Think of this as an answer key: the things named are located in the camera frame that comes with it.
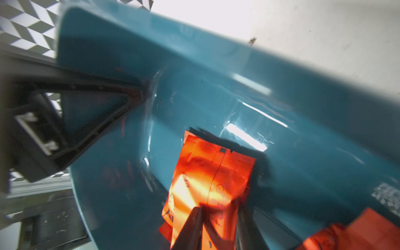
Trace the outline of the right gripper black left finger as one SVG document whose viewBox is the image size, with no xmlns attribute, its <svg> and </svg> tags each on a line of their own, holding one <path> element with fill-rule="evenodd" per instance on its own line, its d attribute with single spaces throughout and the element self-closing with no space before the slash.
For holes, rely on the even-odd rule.
<svg viewBox="0 0 400 250">
<path fill-rule="evenodd" d="M 188 216 L 172 250 L 200 250 L 203 231 L 203 208 L 195 207 Z"/>
</svg>

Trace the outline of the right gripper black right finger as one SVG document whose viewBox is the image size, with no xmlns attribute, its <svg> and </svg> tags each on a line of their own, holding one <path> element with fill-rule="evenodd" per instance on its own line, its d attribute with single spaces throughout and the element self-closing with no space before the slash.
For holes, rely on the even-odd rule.
<svg viewBox="0 0 400 250">
<path fill-rule="evenodd" d="M 236 222 L 235 242 L 237 250 L 268 250 L 266 242 L 262 238 L 252 214 L 244 205 L 238 209 Z"/>
</svg>

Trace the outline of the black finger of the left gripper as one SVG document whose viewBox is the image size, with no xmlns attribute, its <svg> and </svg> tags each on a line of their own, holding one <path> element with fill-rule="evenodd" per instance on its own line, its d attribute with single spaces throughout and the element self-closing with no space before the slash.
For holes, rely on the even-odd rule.
<svg viewBox="0 0 400 250">
<path fill-rule="evenodd" d="M 1 192 L 9 192 L 11 170 L 36 182 L 69 167 L 144 94 L 137 80 L 81 73 L 1 47 Z"/>
</svg>

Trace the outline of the teal storage box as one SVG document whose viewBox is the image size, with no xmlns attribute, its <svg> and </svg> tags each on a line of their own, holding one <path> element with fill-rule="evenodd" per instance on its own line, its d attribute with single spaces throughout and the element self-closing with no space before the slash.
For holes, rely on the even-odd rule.
<svg viewBox="0 0 400 250">
<path fill-rule="evenodd" d="M 272 250 L 371 208 L 400 223 L 400 103 L 114 1 L 65 1 L 60 66 L 144 88 L 70 167 L 99 250 L 166 250 L 162 207 L 189 130 L 256 159 L 247 200 Z"/>
</svg>

